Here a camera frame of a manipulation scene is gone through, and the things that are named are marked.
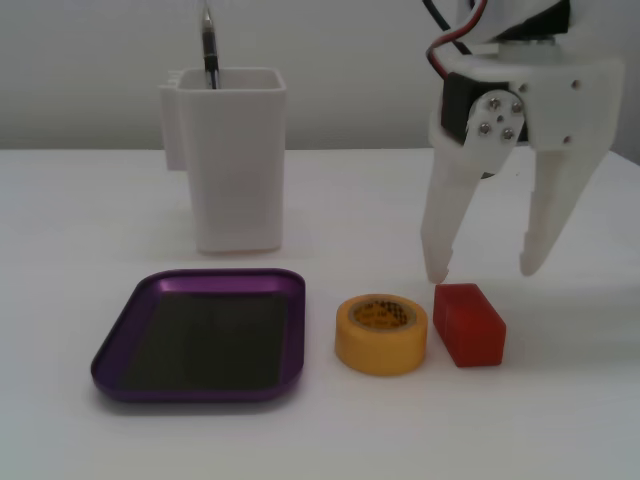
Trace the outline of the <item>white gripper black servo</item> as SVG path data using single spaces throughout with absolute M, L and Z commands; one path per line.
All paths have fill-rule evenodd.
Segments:
M 444 81 L 431 115 L 434 148 L 421 225 L 427 277 L 443 282 L 453 243 L 478 184 L 496 174 L 517 142 L 537 151 L 524 276 L 544 264 L 617 128 L 624 65 L 613 56 L 576 53 L 553 38 L 502 41 L 493 54 L 465 56 Z

